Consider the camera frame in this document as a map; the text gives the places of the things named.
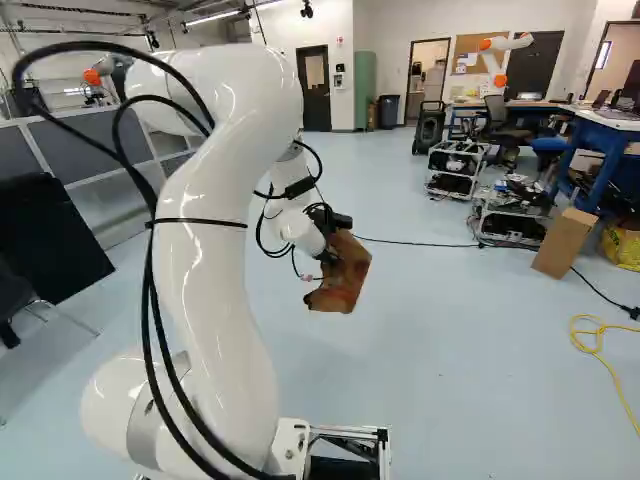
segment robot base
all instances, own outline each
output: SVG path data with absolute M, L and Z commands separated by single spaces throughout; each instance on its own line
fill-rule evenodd
M 362 460 L 308 455 L 307 480 L 390 480 L 389 430 L 379 427 L 311 427 L 309 449 L 318 440 L 331 443 Z
M 322 440 L 360 457 L 346 460 L 311 455 Z M 309 426 L 304 420 L 281 418 L 266 470 L 296 475 L 297 480 L 390 480 L 391 441 L 387 428 Z M 137 475 L 134 480 L 150 480 Z

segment yellow extension cord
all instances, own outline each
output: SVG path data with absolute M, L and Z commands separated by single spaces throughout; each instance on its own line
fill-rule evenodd
M 596 330 L 576 330 L 576 322 L 578 320 L 590 321 L 591 323 L 597 324 L 598 328 Z M 586 313 L 583 313 L 580 315 L 574 315 L 573 317 L 571 317 L 571 322 L 569 325 L 571 328 L 571 333 L 570 333 L 571 343 L 573 343 L 573 345 L 578 350 L 584 353 L 589 353 L 594 357 L 596 357 L 598 360 L 600 360 L 600 362 L 605 367 L 607 367 L 607 370 L 609 370 L 609 373 L 613 378 L 613 383 L 616 386 L 618 396 L 620 397 L 620 403 L 622 403 L 622 406 L 627 411 L 627 416 L 629 417 L 629 420 L 631 420 L 631 424 L 633 425 L 633 428 L 635 428 L 636 433 L 638 434 L 638 436 L 640 436 L 640 426 L 638 426 L 638 421 L 636 420 L 636 417 L 633 415 L 633 411 L 631 410 L 631 407 L 627 403 L 627 400 L 624 398 L 624 393 L 622 392 L 622 385 L 620 383 L 620 379 L 618 378 L 618 375 L 616 374 L 616 371 L 613 369 L 613 367 L 604 358 L 600 356 L 600 352 L 602 351 L 602 342 L 604 339 L 604 334 L 608 329 L 615 328 L 618 330 L 627 330 L 629 332 L 640 333 L 640 328 L 625 327 L 623 325 L 607 325 L 602 321 L 600 317 L 596 315 L 589 315 Z M 584 343 L 578 340 L 578 335 L 595 335 L 596 346 L 593 348 L 587 347 Z

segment doorway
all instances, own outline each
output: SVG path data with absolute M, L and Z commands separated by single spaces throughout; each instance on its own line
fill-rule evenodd
M 507 66 L 507 98 L 512 100 L 519 93 L 534 92 L 544 98 L 551 83 L 564 31 L 531 32 L 533 43 L 526 48 L 511 50 Z
M 607 22 L 587 80 L 585 99 L 601 90 L 622 89 L 622 96 L 640 95 L 640 22 Z
M 450 44 L 451 38 L 411 42 L 404 105 L 405 125 L 417 123 L 420 116 L 420 103 L 442 100 Z
M 330 132 L 329 47 L 318 45 L 298 48 L 296 60 L 304 98 L 304 129 L 313 132 Z

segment blue table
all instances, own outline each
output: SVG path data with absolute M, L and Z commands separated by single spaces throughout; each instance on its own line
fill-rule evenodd
M 598 204 L 610 180 L 627 192 L 640 191 L 640 155 L 625 150 L 629 144 L 640 142 L 640 121 L 604 118 L 591 109 L 575 105 L 562 105 L 567 114 L 575 115 L 574 130 L 569 148 L 558 166 L 556 180 L 549 194 L 555 198 L 559 191 L 571 196 L 575 185 L 569 178 L 569 165 L 578 148 L 598 150 L 605 154 L 600 173 L 589 193 L 580 192 L 575 199 L 576 208 L 588 213 L 606 214 Z
M 550 115 L 561 113 L 561 106 L 557 103 L 550 103 L 545 101 L 531 102 L 522 100 L 512 100 L 507 102 L 507 108 L 509 109 L 510 117 L 521 118 L 535 118 L 542 119 L 548 118 Z M 456 125 L 455 121 L 458 118 L 468 117 L 483 117 L 485 116 L 486 106 L 484 102 L 468 102 L 468 103 L 453 103 L 450 105 L 451 117 L 447 126 L 447 140 L 451 140 L 451 133 L 455 133 Z

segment ceiling light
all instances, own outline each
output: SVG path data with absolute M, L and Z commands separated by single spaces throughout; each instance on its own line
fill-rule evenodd
M 193 25 L 198 25 L 199 23 L 210 22 L 211 20 L 218 20 L 220 18 L 231 17 L 232 15 L 237 15 L 238 13 L 240 13 L 240 10 L 238 9 L 230 10 L 224 13 L 216 13 L 215 15 L 211 15 L 210 17 L 204 17 L 204 18 L 199 18 L 197 20 L 192 20 L 190 22 L 187 22 L 186 25 L 187 27 L 191 27 Z
M 273 7 L 276 3 L 280 3 L 280 0 L 271 0 L 262 3 L 256 4 L 256 9 L 258 10 L 266 10 L 267 8 Z

